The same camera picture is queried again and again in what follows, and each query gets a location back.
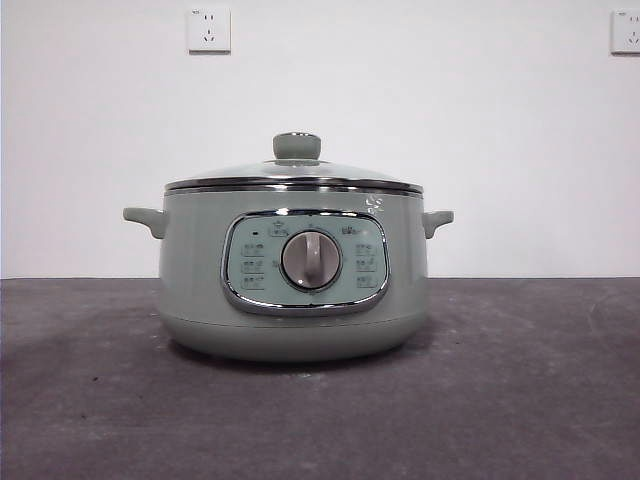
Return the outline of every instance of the stainless steel rim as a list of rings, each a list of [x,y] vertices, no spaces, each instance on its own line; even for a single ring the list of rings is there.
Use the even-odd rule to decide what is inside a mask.
[[[334,177],[224,177],[224,178],[196,178],[169,183],[166,191],[185,188],[204,187],[248,187],[258,185],[284,186],[314,186],[314,187],[356,187],[374,188],[378,190],[394,190],[412,193],[422,193],[420,185],[389,180],[349,179]]]
[[[321,185],[227,185],[215,187],[191,187],[167,190],[164,195],[182,195],[187,193],[206,192],[343,192],[343,193],[375,193],[378,195],[399,195],[403,197],[422,198],[421,193],[396,190],[388,188],[363,188],[347,186],[321,186]]]

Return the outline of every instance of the lid knob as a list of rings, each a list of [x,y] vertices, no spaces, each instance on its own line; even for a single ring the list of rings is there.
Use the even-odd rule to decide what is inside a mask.
[[[281,133],[273,137],[273,153],[277,159],[317,160],[320,156],[320,137],[303,132]]]

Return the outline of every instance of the pot base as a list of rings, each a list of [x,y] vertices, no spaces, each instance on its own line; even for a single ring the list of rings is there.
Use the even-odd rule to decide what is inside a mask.
[[[400,345],[419,330],[425,314],[334,327],[235,327],[161,315],[180,344],[239,360],[315,362],[359,357]]]

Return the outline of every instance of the control panel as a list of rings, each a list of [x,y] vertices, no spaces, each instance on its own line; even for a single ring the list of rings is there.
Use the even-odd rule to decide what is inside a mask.
[[[240,217],[227,234],[222,266],[232,303],[271,314],[364,310],[384,294],[388,275],[381,225],[366,214],[325,210]]]

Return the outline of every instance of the glass lid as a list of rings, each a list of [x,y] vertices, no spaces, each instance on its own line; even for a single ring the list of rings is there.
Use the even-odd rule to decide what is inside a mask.
[[[273,138],[275,160],[202,173],[169,183],[167,191],[182,189],[250,189],[252,186],[306,186],[369,188],[422,193],[420,185],[358,167],[318,160],[320,137],[291,132]]]

